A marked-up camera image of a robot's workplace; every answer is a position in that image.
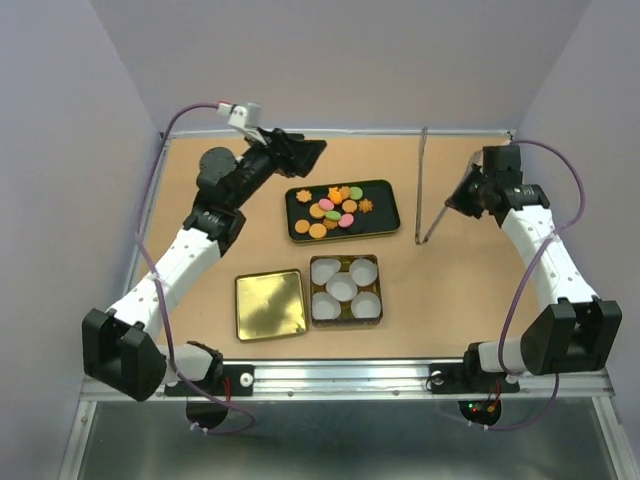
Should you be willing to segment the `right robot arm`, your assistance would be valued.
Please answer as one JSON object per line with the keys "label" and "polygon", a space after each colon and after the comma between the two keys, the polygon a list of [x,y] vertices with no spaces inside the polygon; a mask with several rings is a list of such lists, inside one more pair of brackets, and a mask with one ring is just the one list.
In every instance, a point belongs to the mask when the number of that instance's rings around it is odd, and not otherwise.
{"label": "right robot arm", "polygon": [[493,216],[526,268],[540,306],[518,338],[501,336],[469,346],[460,366],[463,384],[482,390],[497,373],[592,372],[604,368],[622,320],[614,300],[603,300],[579,273],[553,220],[542,188],[525,184],[513,167],[468,168],[446,206],[466,216]]}

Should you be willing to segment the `metal tongs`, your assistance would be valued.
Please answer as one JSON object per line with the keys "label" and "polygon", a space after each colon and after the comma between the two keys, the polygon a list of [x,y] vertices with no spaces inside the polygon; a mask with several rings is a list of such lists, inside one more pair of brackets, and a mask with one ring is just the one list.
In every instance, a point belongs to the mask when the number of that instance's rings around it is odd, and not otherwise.
{"label": "metal tongs", "polygon": [[429,136],[429,129],[423,127],[419,135],[419,143],[417,149],[417,185],[416,185],[416,210],[415,210],[415,227],[414,227],[414,243],[417,246],[426,244],[436,229],[441,224],[449,208],[444,205],[425,233],[422,233],[423,220],[423,197],[424,197],[424,166],[426,158],[426,145]]}

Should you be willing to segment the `green round cookie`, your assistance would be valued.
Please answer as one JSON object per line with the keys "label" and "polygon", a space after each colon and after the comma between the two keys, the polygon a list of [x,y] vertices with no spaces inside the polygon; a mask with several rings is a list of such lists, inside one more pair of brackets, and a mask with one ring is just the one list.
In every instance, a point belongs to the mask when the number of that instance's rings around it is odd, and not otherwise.
{"label": "green round cookie", "polygon": [[360,200],[363,197],[363,190],[358,186],[351,186],[349,190],[349,198],[351,200]]}

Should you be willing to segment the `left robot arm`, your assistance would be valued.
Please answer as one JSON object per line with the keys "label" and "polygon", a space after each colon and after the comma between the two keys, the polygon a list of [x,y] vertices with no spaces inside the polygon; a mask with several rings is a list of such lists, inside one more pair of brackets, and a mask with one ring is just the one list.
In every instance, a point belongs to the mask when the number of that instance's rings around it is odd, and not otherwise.
{"label": "left robot arm", "polygon": [[241,156],[224,147],[202,155],[191,212],[167,251],[149,261],[148,273],[107,310],[85,315],[81,330],[88,376],[136,401],[168,383],[189,382],[202,394],[221,386],[218,351],[198,342],[159,346],[156,337],[170,331],[169,312],[236,241],[246,222],[241,208],[249,198],[275,174],[308,176],[327,147],[324,140],[282,129],[258,133]]}

